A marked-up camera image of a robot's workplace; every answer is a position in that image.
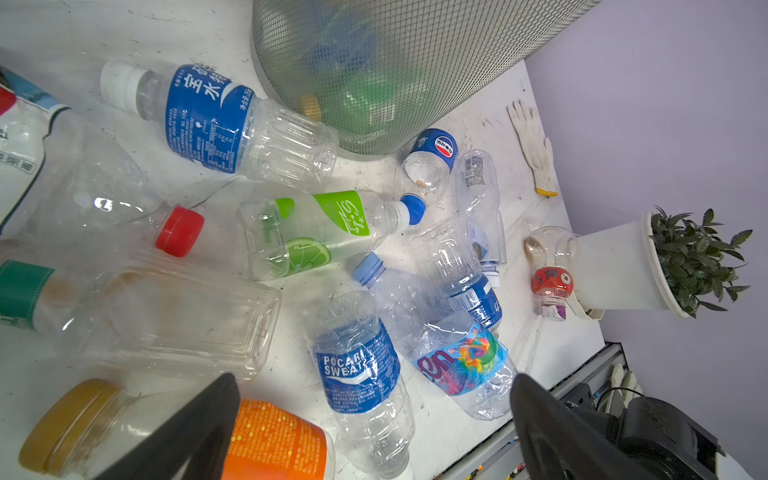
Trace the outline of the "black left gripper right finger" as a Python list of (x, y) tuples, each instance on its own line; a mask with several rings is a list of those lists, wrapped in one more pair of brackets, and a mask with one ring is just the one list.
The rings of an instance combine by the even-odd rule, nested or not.
[(512, 416), (532, 479), (650, 479), (537, 381), (517, 375), (510, 391)]

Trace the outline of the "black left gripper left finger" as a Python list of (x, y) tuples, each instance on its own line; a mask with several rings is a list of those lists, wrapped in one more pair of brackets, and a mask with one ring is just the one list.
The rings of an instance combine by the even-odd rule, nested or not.
[(219, 479), (239, 407), (235, 377), (224, 373), (98, 477)]

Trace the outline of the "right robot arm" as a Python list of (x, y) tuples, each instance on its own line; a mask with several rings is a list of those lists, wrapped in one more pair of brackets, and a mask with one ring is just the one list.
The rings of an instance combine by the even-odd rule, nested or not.
[(656, 479), (747, 479), (742, 466), (702, 425), (639, 389), (610, 387), (565, 404)]

